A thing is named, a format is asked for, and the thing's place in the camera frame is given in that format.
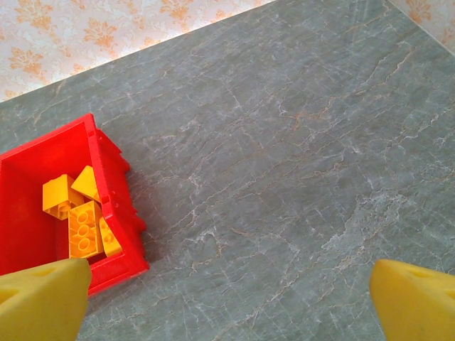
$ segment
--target orange floral pattern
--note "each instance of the orange floral pattern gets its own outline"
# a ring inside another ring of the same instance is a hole
[[[0,0],[0,101],[271,1]]]
[[[450,52],[455,54],[454,0],[391,0]]]

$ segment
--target yellow lego brick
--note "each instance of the yellow lego brick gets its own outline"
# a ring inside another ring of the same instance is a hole
[[[114,256],[122,251],[120,243],[117,241],[117,238],[112,233],[109,225],[107,225],[104,218],[100,219],[100,230],[102,237],[102,245],[105,248],[106,256]]]
[[[1,341],[75,340],[87,310],[86,259],[0,276]]]
[[[388,341],[455,340],[455,276],[381,259],[370,293]]]
[[[84,203],[84,197],[73,190],[74,180],[63,174],[43,185],[43,211],[64,220],[68,211]]]
[[[70,258],[88,258],[103,252],[98,225],[101,217],[100,206],[95,201],[89,201],[70,210],[68,217]]]
[[[85,166],[81,174],[79,174],[75,182],[72,184],[71,188],[79,193],[82,193],[89,199],[100,202],[100,195],[98,194],[95,173],[93,172],[92,166]]]

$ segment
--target floral wallpaper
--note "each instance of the floral wallpaper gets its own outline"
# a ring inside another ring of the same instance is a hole
[[[272,0],[0,0],[0,102]]]
[[[401,11],[455,54],[455,0],[391,0]]]

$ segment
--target red bin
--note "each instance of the red bin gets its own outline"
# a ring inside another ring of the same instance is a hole
[[[68,221],[42,210],[43,184],[87,165],[95,172],[103,217],[122,251],[89,259],[98,293],[149,269],[121,151],[96,127],[92,114],[0,156],[0,275],[68,258]]]

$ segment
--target marble tile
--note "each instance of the marble tile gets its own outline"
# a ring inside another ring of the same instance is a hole
[[[279,0],[0,104],[0,151],[85,112],[151,270],[79,340],[384,340],[376,259],[455,273],[455,60],[386,1]]]

